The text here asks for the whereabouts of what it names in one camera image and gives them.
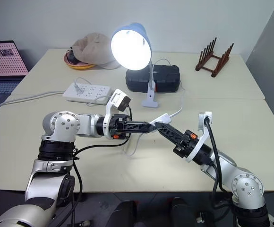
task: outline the white power strip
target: white power strip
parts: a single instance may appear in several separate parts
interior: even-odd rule
[[[108,86],[76,83],[75,87],[72,83],[62,96],[68,101],[106,105],[111,94],[112,89]]]

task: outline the laptop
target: laptop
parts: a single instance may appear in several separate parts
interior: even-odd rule
[[[27,75],[28,70],[13,41],[0,41],[0,103]]]

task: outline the beige cap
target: beige cap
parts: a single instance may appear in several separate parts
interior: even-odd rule
[[[111,50],[111,40],[100,33],[90,33],[78,39],[73,45],[74,56],[84,62],[98,65],[104,69],[115,69],[120,65]]]

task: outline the white table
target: white table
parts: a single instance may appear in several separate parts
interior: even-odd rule
[[[180,106],[179,98],[164,98],[161,107],[141,107],[142,98],[133,98],[133,118],[150,121]],[[69,110],[75,113],[104,114],[104,106],[87,107],[67,102],[61,95],[3,106],[0,109],[0,189],[24,190],[43,135],[42,120],[47,113]],[[172,119],[181,132],[197,133],[200,111],[213,112],[212,129],[219,150],[239,166],[257,174],[266,190],[274,190],[274,116],[265,100],[184,99],[183,111]],[[132,152],[133,137],[128,153]],[[77,137],[76,147],[116,144],[121,140]],[[187,163],[173,153],[174,145],[158,132],[144,135],[133,157],[122,148],[93,148],[77,161],[84,192],[130,191],[211,191],[213,181],[195,163]]]
[[[84,77],[93,84],[121,88],[129,96],[135,95],[126,86],[125,68],[103,70],[96,67],[89,70],[74,70],[63,61],[65,51],[50,49],[12,94],[35,95],[52,90],[66,90],[77,77]],[[161,58],[167,58],[171,64],[179,67],[180,79],[186,89],[185,97],[264,99],[263,93],[240,55],[231,54],[230,60],[215,78],[212,78],[211,73],[206,70],[195,71],[199,54],[158,52],[153,53],[152,62]],[[216,63],[216,59],[211,59],[206,66],[213,68]],[[181,91],[180,88],[177,93],[156,94],[156,97],[180,97]]]

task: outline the white wall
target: white wall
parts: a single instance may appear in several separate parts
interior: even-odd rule
[[[274,0],[0,0],[0,40],[34,65],[49,48],[139,22],[154,51],[200,52],[217,36],[217,53],[235,43],[246,61],[273,9]]]

